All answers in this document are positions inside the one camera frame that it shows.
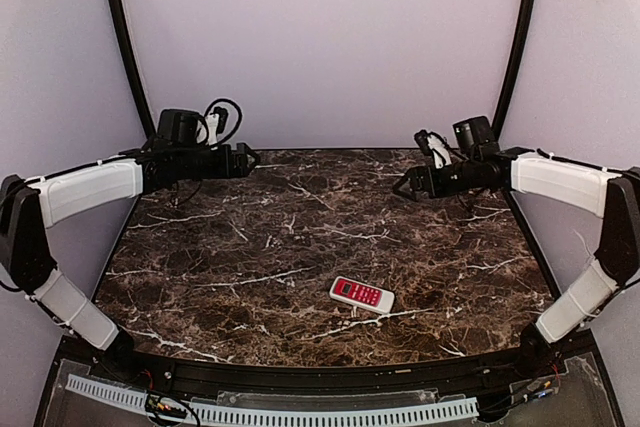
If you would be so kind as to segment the white remote control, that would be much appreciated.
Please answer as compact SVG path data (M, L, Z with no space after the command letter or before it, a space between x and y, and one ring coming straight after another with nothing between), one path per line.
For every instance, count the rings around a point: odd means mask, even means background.
M377 314L390 313L395 301L391 291L343 276L334 279L329 295L336 301Z

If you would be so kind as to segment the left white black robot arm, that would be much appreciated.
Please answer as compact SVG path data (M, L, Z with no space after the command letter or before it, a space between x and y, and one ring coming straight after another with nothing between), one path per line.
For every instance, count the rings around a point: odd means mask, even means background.
M155 134L138 148L46 176L6 177L1 184L1 265L5 289L23 293L122 370L135 367L134 340L66 277L51 255L47 231L102 205L168 189L180 181L248 176L260 162L229 139L229 99L203 113L165 109Z

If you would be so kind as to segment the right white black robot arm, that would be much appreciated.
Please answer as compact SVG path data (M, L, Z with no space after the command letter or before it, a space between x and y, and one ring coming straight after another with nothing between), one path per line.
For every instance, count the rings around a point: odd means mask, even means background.
M597 315L639 270L639 170L608 169L532 150L500 147L488 119L472 117L453 126L456 149L435 132L414 140L431 157L395 182L394 194L430 199L471 190L506 189L535 194L590 212L602 221L599 245L583 273L520 335L515 370L533 377L559 352L560 342Z

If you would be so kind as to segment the green circuit board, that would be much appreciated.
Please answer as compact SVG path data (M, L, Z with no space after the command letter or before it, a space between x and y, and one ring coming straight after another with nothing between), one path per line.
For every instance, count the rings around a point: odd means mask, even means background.
M144 410L151 417L161 419L184 420L187 417L187 410L181 404L156 394L146 396Z

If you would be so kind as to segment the black front rail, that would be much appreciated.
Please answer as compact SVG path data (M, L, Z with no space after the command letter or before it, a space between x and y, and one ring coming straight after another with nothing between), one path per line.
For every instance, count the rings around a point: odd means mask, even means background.
M261 393L365 393L435 387L442 392L496 390L520 379L508 363L513 349L502 353L373 367L258 367L193 361L142 352L133 358L148 369L157 387L206 394L222 389Z

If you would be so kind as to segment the left black frame post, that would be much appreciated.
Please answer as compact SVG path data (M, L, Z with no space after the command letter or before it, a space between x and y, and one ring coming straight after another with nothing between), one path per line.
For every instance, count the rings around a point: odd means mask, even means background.
M145 136L149 138L156 133L156 127L152 119L151 110L143 86L142 76L138 67L136 54L134 52L132 37L129 31L124 8L124 0L107 0L107 2L121 62L136 113Z

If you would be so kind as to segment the black frame post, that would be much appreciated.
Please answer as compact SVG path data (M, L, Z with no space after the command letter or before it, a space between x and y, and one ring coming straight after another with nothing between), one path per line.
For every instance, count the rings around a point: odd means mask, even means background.
M107 2L121 62L136 113L145 136L149 138L156 133L156 127L152 119L151 110L143 86L142 76L138 67L136 54L134 52L132 37L129 31L124 8L124 0L107 0Z
M520 0L511 49L491 124L497 139L501 137L511 105L527 42L534 5L535 0Z

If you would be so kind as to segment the right black frame post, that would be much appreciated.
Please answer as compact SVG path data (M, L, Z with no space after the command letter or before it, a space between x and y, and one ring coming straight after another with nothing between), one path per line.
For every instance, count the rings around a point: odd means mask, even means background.
M501 137L511 105L527 42L534 5L535 0L520 0L511 49L491 124L497 139Z

